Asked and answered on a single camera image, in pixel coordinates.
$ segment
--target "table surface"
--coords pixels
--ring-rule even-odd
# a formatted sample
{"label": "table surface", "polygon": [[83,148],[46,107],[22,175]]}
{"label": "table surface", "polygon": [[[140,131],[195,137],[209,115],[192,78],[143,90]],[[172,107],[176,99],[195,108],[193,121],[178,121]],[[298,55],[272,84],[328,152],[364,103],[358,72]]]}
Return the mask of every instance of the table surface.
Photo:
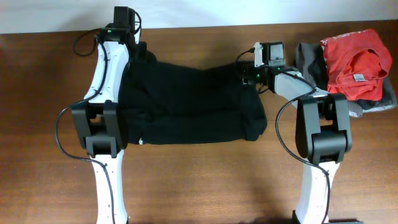
{"label": "table surface", "polygon": [[[234,61],[257,41],[281,40],[291,64],[299,42],[375,29],[398,60],[397,21],[277,24],[143,30],[141,40],[163,62],[210,68]],[[0,223],[95,223],[91,164],[65,157],[54,140],[55,118],[86,93],[97,56],[78,57],[80,32],[0,35]],[[92,39],[83,40],[89,50]],[[398,90],[398,66],[390,72]],[[280,145],[274,119],[285,100],[261,95],[269,122],[256,142],[129,145],[123,192],[131,223],[238,223],[290,218],[300,195],[302,164]],[[330,217],[398,223],[397,110],[351,119],[353,148],[333,183]],[[280,121],[295,148],[295,109]],[[60,138],[84,156],[70,114]]]}

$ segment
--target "wire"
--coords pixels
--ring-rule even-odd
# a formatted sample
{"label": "wire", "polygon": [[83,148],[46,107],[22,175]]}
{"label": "wire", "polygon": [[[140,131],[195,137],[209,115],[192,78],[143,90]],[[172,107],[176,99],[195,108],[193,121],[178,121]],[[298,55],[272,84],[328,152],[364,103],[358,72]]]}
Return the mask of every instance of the wire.
{"label": "wire", "polygon": [[288,107],[288,106],[291,105],[293,102],[295,102],[296,100],[298,100],[299,98],[301,98],[301,97],[303,97],[303,96],[309,96],[309,95],[311,95],[312,93],[315,93],[317,90],[316,90],[316,88],[315,88],[311,83],[309,83],[308,81],[306,81],[304,78],[298,77],[298,76],[296,76],[296,75],[289,74],[289,73],[287,73],[287,72],[281,72],[281,71],[280,71],[280,73],[283,73],[283,74],[285,74],[285,75],[288,75],[288,76],[290,76],[290,77],[292,77],[292,78],[296,78],[296,79],[298,79],[298,80],[300,80],[300,81],[306,83],[308,86],[310,86],[310,87],[312,88],[312,90],[311,90],[310,92],[308,92],[308,93],[306,93],[306,94],[302,94],[301,96],[298,96],[298,97],[296,97],[296,98],[294,98],[294,99],[288,101],[287,103],[285,103],[284,106],[282,106],[282,107],[280,108],[280,110],[279,110],[279,112],[278,112],[278,114],[277,114],[277,116],[276,116],[276,119],[275,119],[275,130],[276,130],[276,135],[277,135],[277,137],[278,137],[278,139],[279,139],[279,142],[280,142],[281,145],[284,147],[284,149],[287,151],[287,153],[289,153],[289,155],[291,155],[294,159],[296,159],[296,160],[298,160],[298,161],[300,161],[300,162],[302,162],[302,163],[304,163],[304,164],[306,164],[306,165],[308,165],[308,166],[312,166],[312,167],[315,167],[315,168],[317,168],[317,169],[320,169],[320,170],[323,172],[323,174],[325,175],[325,177],[326,177],[326,185],[327,185],[327,188],[328,188],[328,198],[327,198],[327,201],[326,201],[325,216],[323,217],[323,220],[322,220],[322,224],[324,224],[324,222],[325,222],[325,220],[326,220],[326,218],[327,218],[327,216],[328,216],[329,204],[330,204],[330,189],[331,189],[331,187],[330,187],[329,173],[328,173],[324,168],[322,168],[322,167],[320,167],[320,166],[318,166],[318,165],[312,164],[312,163],[310,163],[309,161],[306,161],[306,160],[300,158],[299,156],[297,156],[296,154],[294,154],[294,153],[286,146],[286,144],[285,144],[285,142],[283,141],[282,136],[280,135],[280,132],[279,132],[279,119],[280,119],[282,113],[284,112],[284,110],[286,109],[286,107]]}
{"label": "wire", "polygon": [[81,54],[81,53],[77,52],[76,46],[77,46],[77,43],[79,43],[79,41],[80,41],[84,36],[86,36],[87,34],[90,34],[90,33],[92,33],[92,32],[99,31],[99,30],[101,30],[101,28],[89,30],[89,31],[87,31],[87,32],[84,32],[84,33],[83,33],[82,35],[80,35],[78,38],[76,38],[75,42],[73,43],[73,53],[75,53],[75,54],[77,54],[77,55],[79,55],[79,56],[81,56],[81,57],[87,57],[87,56],[92,55],[92,54],[94,53],[94,51],[95,51],[95,47],[97,46],[97,41],[96,41],[95,38],[94,38],[93,48],[92,48],[92,50],[91,50],[90,52],[88,52],[87,54]]}
{"label": "wire", "polygon": [[[141,30],[141,24],[142,24],[141,16],[138,14],[138,12],[135,12],[135,14],[136,14],[137,17],[138,17],[139,26],[138,26],[138,28],[134,31],[134,34],[133,34],[133,35],[136,35],[136,34]],[[94,38],[93,48],[92,48],[92,50],[91,50],[90,52],[88,52],[87,54],[82,54],[82,53],[79,53],[79,52],[77,51],[77,49],[76,49],[77,43],[79,43],[79,41],[80,41],[83,37],[85,37],[86,35],[88,35],[88,34],[90,34],[90,33],[92,33],[92,32],[95,32],[95,31],[100,31],[101,29],[102,29],[102,28],[96,28],[96,29],[89,30],[89,31],[87,31],[87,32],[84,32],[84,33],[83,33],[82,35],[80,35],[78,38],[76,38],[75,42],[73,43],[73,53],[75,53],[75,54],[77,54],[77,55],[79,55],[79,56],[81,56],[81,57],[87,57],[87,56],[92,55],[92,54],[94,53],[95,48],[96,48],[96,45],[97,45],[97,41],[96,41],[95,38]]]}
{"label": "wire", "polygon": [[69,158],[77,159],[77,160],[81,160],[81,161],[86,161],[86,162],[94,162],[95,164],[98,164],[99,166],[102,167],[102,169],[104,170],[105,176],[106,176],[106,180],[107,180],[107,182],[108,182],[109,192],[110,192],[110,194],[111,194],[112,221],[113,221],[113,224],[115,224],[115,219],[114,219],[114,199],[113,199],[113,191],[112,191],[111,181],[110,181],[110,179],[109,179],[109,174],[108,174],[108,171],[106,170],[107,164],[103,164],[103,163],[101,163],[101,162],[99,162],[99,161],[96,161],[96,160],[94,160],[94,159],[89,159],[89,158],[79,157],[79,156],[73,156],[73,155],[69,154],[69,153],[68,153],[66,150],[64,150],[64,148],[62,147],[61,142],[60,142],[59,137],[58,137],[58,125],[59,125],[59,122],[60,122],[60,119],[61,119],[62,115],[64,115],[71,107],[76,106],[76,105],[78,105],[78,104],[80,104],[80,103],[84,103],[84,102],[90,101],[90,100],[92,100],[93,98],[95,98],[96,96],[98,96],[98,94],[100,94],[100,91],[101,91],[102,88],[104,87],[106,72],[107,72],[107,69],[108,69],[108,56],[107,56],[107,53],[106,53],[106,50],[105,50],[105,46],[104,46],[104,44],[102,43],[102,41],[100,41],[100,38],[99,38],[97,35],[95,35],[95,36],[94,36],[94,40],[100,44],[100,46],[101,46],[101,48],[102,48],[102,50],[103,50],[103,52],[104,52],[105,66],[104,66],[104,75],[103,75],[103,77],[102,77],[101,84],[99,85],[98,90],[96,90],[95,93],[94,93],[92,96],[90,96],[90,97],[88,97],[88,98],[86,98],[86,99],[84,99],[84,100],[78,101],[78,102],[76,102],[76,103],[72,103],[71,105],[69,105],[69,106],[67,106],[66,108],[64,108],[63,110],[61,110],[60,114],[59,114],[58,117],[57,117],[57,120],[55,121],[55,141],[57,142],[57,146],[60,148],[60,150],[62,151],[62,153],[64,153],[64,154],[65,154],[66,156],[68,156]]}
{"label": "wire", "polygon": [[265,93],[266,91],[269,90],[269,88],[266,88],[265,90],[262,90],[263,88],[264,88],[264,84],[261,83],[261,86],[260,86],[260,88],[257,90],[257,92],[258,92],[259,94],[262,94],[262,93]]}
{"label": "wire", "polygon": [[137,17],[138,17],[139,26],[138,26],[138,28],[136,29],[136,31],[134,31],[134,35],[137,34],[137,33],[141,30],[141,24],[142,24],[141,16],[139,16],[138,12],[136,12],[136,15],[137,15]]}

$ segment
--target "black cable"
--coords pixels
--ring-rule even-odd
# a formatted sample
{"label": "black cable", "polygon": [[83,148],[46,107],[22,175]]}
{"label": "black cable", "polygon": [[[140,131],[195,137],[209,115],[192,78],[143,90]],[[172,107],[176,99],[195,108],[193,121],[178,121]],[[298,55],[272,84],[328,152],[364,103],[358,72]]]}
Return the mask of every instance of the black cable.
{"label": "black cable", "polygon": [[261,83],[261,86],[260,86],[260,88],[257,90],[257,92],[258,92],[259,94],[262,94],[262,93],[265,93],[266,91],[269,90],[269,88],[266,88],[265,90],[262,90],[264,87],[265,87],[264,84]]}
{"label": "black cable", "polygon": [[105,84],[105,77],[106,77],[106,71],[107,71],[107,69],[108,69],[108,56],[107,56],[107,53],[106,53],[106,50],[105,50],[105,46],[104,46],[104,44],[102,43],[102,41],[100,41],[100,38],[99,38],[97,35],[95,35],[94,37],[95,37],[94,39],[96,40],[96,42],[98,42],[98,43],[100,44],[100,46],[101,46],[101,48],[103,49],[103,52],[104,52],[105,66],[104,66],[104,75],[103,75],[103,77],[102,77],[101,84],[99,85],[99,88],[95,91],[95,93],[94,93],[92,96],[90,96],[90,97],[88,97],[88,98],[86,98],[86,99],[84,99],[84,100],[78,101],[78,102],[76,102],[76,103],[72,103],[71,105],[69,105],[69,106],[67,106],[66,108],[64,108],[63,110],[61,110],[60,114],[59,114],[58,117],[57,117],[57,120],[55,121],[55,141],[57,142],[57,145],[58,145],[58,147],[60,148],[60,150],[62,151],[62,153],[64,153],[64,154],[65,154],[66,156],[68,156],[69,158],[78,159],[78,160],[86,161],[86,162],[94,162],[94,163],[96,163],[96,164],[98,164],[99,166],[102,167],[102,169],[104,170],[105,176],[106,176],[106,180],[108,181],[109,192],[110,192],[110,194],[111,194],[112,221],[113,221],[113,224],[115,224],[115,220],[114,220],[114,199],[113,199],[113,191],[112,191],[111,181],[110,181],[110,179],[109,179],[109,174],[108,174],[108,171],[106,170],[107,164],[103,164],[103,163],[98,162],[98,161],[96,161],[96,160],[94,160],[94,159],[89,159],[89,158],[79,157],[79,156],[73,156],[73,155],[67,153],[66,150],[64,150],[64,148],[62,147],[61,142],[60,142],[59,137],[58,137],[58,125],[59,125],[59,122],[60,122],[60,119],[61,119],[62,115],[64,115],[71,107],[73,107],[73,106],[75,106],[75,105],[78,105],[79,103],[84,103],[84,102],[90,101],[90,100],[93,99],[94,97],[98,96],[98,94],[100,93],[100,91],[101,91],[102,88],[104,87],[104,84]]}
{"label": "black cable", "polygon": [[[134,35],[137,34],[137,33],[141,30],[141,24],[142,24],[141,16],[138,14],[138,12],[135,12],[135,13],[136,13],[136,15],[137,15],[137,17],[138,17],[139,27],[134,31]],[[87,56],[92,55],[92,54],[94,53],[94,51],[95,51],[96,44],[97,44],[97,41],[96,41],[95,38],[94,38],[93,48],[92,48],[92,50],[91,50],[90,52],[88,52],[87,54],[82,54],[82,53],[79,53],[79,52],[77,51],[77,49],[76,49],[77,43],[79,43],[79,41],[80,41],[84,36],[86,36],[86,35],[88,35],[88,34],[90,34],[90,33],[92,33],[92,32],[95,32],[95,31],[100,31],[101,29],[102,29],[102,28],[96,28],[96,29],[89,30],[89,31],[87,31],[87,32],[84,32],[84,33],[83,33],[82,35],[80,35],[78,38],[76,38],[75,42],[73,43],[73,53],[75,53],[75,54],[77,54],[77,55],[79,55],[79,56],[81,56],[81,57],[87,57]]]}
{"label": "black cable", "polygon": [[277,114],[277,116],[276,116],[276,119],[275,119],[275,130],[276,130],[276,135],[277,135],[277,137],[278,137],[278,139],[279,139],[279,142],[280,142],[281,145],[284,147],[284,149],[287,151],[287,153],[289,153],[289,155],[291,155],[294,159],[296,159],[296,160],[298,160],[298,161],[300,161],[300,162],[302,162],[302,163],[304,163],[304,164],[306,164],[306,165],[308,165],[308,166],[312,166],[312,167],[315,167],[315,168],[317,168],[317,169],[320,169],[320,170],[323,172],[323,174],[325,175],[325,177],[326,177],[326,184],[327,184],[327,187],[328,187],[328,198],[327,198],[327,201],[326,201],[325,216],[323,217],[323,220],[322,220],[322,224],[324,224],[324,222],[325,222],[325,220],[326,220],[326,218],[327,218],[327,216],[328,216],[329,204],[330,204],[330,189],[331,189],[331,187],[330,187],[329,173],[328,173],[324,168],[322,168],[322,167],[320,167],[320,166],[318,166],[318,165],[312,164],[312,163],[310,163],[309,161],[306,161],[306,160],[300,158],[299,156],[295,155],[295,154],[286,146],[286,144],[285,144],[285,142],[283,141],[282,136],[280,135],[280,132],[279,132],[279,119],[280,119],[280,116],[282,115],[283,111],[286,109],[286,107],[288,107],[289,105],[291,105],[293,102],[295,102],[296,100],[298,100],[300,97],[309,96],[309,95],[311,95],[312,93],[315,93],[317,90],[316,90],[315,86],[313,86],[310,82],[306,81],[304,78],[298,77],[298,76],[296,76],[296,75],[289,74],[289,73],[287,73],[287,72],[281,72],[281,71],[280,71],[280,73],[283,73],[283,74],[285,74],[285,75],[288,75],[288,76],[290,76],[290,77],[292,77],[292,78],[296,78],[296,79],[298,79],[298,80],[300,80],[300,81],[306,83],[308,86],[310,86],[310,87],[312,88],[312,90],[311,90],[310,92],[308,92],[308,93],[306,93],[306,94],[303,94],[303,95],[301,95],[301,96],[298,96],[298,97],[296,97],[296,98],[294,98],[294,99],[288,101],[283,107],[281,107],[281,109],[279,110],[279,112],[278,112],[278,114]]}
{"label": "black cable", "polygon": [[136,15],[138,17],[139,27],[136,29],[136,31],[134,31],[134,35],[137,34],[139,30],[141,30],[141,24],[142,24],[141,16],[139,16],[138,12],[136,12]]}
{"label": "black cable", "polygon": [[93,48],[92,48],[92,50],[91,50],[90,52],[88,52],[87,54],[81,54],[81,53],[77,52],[76,46],[77,46],[77,43],[79,43],[79,41],[80,41],[84,36],[86,36],[87,34],[90,34],[90,33],[94,32],[94,31],[99,31],[99,30],[101,30],[101,28],[89,30],[89,31],[87,31],[87,32],[84,32],[84,33],[83,33],[82,35],[80,35],[78,38],[76,38],[75,42],[73,43],[73,53],[75,53],[75,54],[77,54],[77,55],[79,55],[79,56],[81,56],[81,57],[87,57],[87,56],[90,56],[91,54],[93,54],[94,51],[95,51],[95,47],[97,46],[97,41],[96,41],[95,38],[94,38],[94,45],[93,45]]}

